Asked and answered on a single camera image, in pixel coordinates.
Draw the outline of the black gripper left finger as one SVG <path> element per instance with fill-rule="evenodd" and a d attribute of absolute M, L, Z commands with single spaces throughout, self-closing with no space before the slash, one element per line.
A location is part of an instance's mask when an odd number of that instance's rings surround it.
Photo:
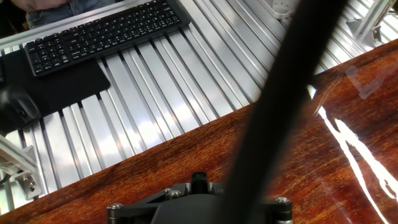
<path fill-rule="evenodd" d="M 175 184 L 134 205 L 114 203 L 107 206 L 107 224 L 150 223 L 157 209 L 166 201 L 188 196 L 190 184 Z"/>

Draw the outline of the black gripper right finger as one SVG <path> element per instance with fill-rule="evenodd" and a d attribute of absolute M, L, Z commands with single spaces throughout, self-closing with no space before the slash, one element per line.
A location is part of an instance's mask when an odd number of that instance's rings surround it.
<path fill-rule="evenodd" d="M 261 199 L 246 223 L 293 224 L 292 201 L 286 197 L 278 197 L 273 200 Z"/>

